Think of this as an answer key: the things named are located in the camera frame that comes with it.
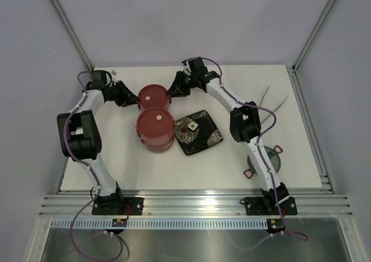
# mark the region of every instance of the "white flower pattern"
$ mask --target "white flower pattern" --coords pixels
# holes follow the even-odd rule
[[[216,129],[208,138],[208,146],[214,146],[218,143],[220,143],[223,140],[223,137],[221,136],[218,129]]]
[[[184,117],[183,119],[176,121],[174,134],[178,141],[188,144],[196,139],[199,133],[199,129],[196,129],[194,131],[189,130],[187,126],[191,122],[192,120],[188,117]]]

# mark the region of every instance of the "white table surface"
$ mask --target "white table surface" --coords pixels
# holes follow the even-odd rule
[[[158,83],[168,88],[181,67],[108,67],[117,72],[135,94],[145,85]],[[287,188],[322,188],[303,121],[284,65],[222,66],[224,84],[246,101],[259,104],[266,88],[263,107],[274,109],[289,96],[277,111],[276,126],[263,137],[266,146],[280,145],[282,166],[279,176]],[[207,110],[224,141],[208,150],[186,156],[177,141],[163,153],[150,152],[142,145],[135,126],[140,114],[136,105],[119,108],[107,102],[97,112],[96,122],[102,137],[102,157],[113,178],[123,190],[187,190],[260,188],[254,176],[248,180],[246,152],[229,132],[229,113],[212,96],[194,89],[186,98],[174,98],[170,113],[175,119]],[[267,128],[272,118],[262,124]],[[89,190],[92,183],[83,169],[68,162],[61,190]]]

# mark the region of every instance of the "black square plate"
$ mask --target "black square plate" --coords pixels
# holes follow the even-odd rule
[[[198,124],[195,130],[188,127],[191,122]],[[199,153],[223,141],[221,133],[206,110],[176,120],[174,134],[187,156]]]

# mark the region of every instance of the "robotic arm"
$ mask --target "robotic arm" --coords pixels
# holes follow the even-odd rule
[[[238,102],[246,102],[236,96],[229,88],[220,84],[220,76],[214,71],[209,72],[201,57],[189,60],[188,66],[189,70],[186,69],[176,73],[175,80],[167,91],[167,94],[172,97],[186,97],[191,94],[192,88],[200,88],[212,95],[226,108],[230,113],[231,135],[236,142],[241,143],[246,148],[248,156],[254,164],[261,185],[263,204],[269,211],[275,210],[277,203],[275,201],[274,185],[270,173],[263,162],[263,158],[271,169],[274,183],[276,184],[278,203],[282,204],[288,200],[289,193],[284,183],[276,174],[267,153],[264,151],[261,140],[259,141],[259,145],[257,143],[261,131],[258,109],[239,104]],[[253,101],[247,104],[256,106]],[[258,147],[263,149],[261,151],[263,158],[259,154]]]
[[[89,176],[96,191],[98,191],[98,184],[90,167],[100,183],[100,195],[94,201],[93,214],[118,214],[128,204],[125,203],[119,185],[109,174],[100,154],[102,142],[94,116],[106,101],[115,101],[117,106],[127,107],[137,104],[140,99],[122,81],[113,81],[109,72],[92,71],[91,80],[86,85],[86,92],[83,92],[77,104],[80,109],[71,117],[67,125],[69,148],[80,161],[84,162],[79,164]],[[64,142],[64,124],[73,110],[75,108],[57,116],[61,148],[66,157],[70,157],[70,154]]]

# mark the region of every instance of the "red cylindrical canister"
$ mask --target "red cylindrical canister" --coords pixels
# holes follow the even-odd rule
[[[164,110],[168,110],[172,103],[172,98],[166,95],[166,88],[159,84],[150,84],[139,91],[138,97],[138,108],[147,110],[152,107],[161,107]]]
[[[135,129],[141,142],[152,152],[164,152],[174,142],[174,117],[163,108],[152,107],[143,111]]]

